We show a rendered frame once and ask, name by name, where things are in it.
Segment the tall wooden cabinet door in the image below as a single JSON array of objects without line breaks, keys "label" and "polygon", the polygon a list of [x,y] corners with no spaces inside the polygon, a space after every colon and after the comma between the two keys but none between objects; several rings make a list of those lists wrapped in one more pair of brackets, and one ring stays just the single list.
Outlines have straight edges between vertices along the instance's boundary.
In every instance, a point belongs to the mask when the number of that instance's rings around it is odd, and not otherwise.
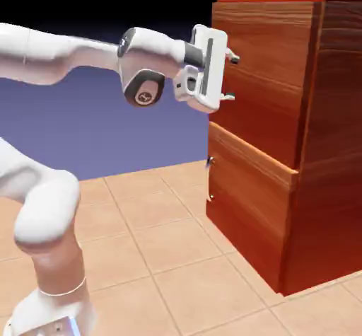
[{"label": "tall wooden cabinet door", "polygon": [[220,0],[212,25],[228,33],[240,56],[227,64],[223,89],[235,101],[216,121],[228,131],[297,168],[305,94],[324,0]]}]

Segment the reddish wooden cabinet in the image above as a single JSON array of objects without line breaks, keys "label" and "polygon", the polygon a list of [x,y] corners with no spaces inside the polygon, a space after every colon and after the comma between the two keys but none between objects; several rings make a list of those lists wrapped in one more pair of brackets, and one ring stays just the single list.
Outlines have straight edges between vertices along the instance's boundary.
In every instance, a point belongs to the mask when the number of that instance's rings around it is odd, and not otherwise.
[{"label": "reddish wooden cabinet", "polygon": [[219,0],[208,218],[276,292],[362,270],[362,0]]}]

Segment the short wooden cabinet door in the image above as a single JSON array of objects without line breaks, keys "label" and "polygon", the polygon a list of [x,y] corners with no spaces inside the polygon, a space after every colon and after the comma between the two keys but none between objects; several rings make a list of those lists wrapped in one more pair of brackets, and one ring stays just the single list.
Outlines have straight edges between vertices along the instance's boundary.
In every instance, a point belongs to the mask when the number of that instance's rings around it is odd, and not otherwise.
[{"label": "short wooden cabinet door", "polygon": [[281,274],[291,197],[298,171],[209,124],[211,166],[206,214],[276,292]]}]

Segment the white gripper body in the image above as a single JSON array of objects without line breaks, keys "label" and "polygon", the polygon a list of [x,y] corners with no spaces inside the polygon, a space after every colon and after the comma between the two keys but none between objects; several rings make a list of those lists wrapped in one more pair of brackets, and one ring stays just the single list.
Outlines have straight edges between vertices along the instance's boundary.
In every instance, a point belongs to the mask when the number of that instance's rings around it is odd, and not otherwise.
[{"label": "white gripper body", "polygon": [[222,30],[202,24],[196,24],[194,31],[194,45],[202,50],[204,68],[197,75],[196,93],[190,98],[189,106],[210,114],[219,109],[222,98],[228,36]]}]

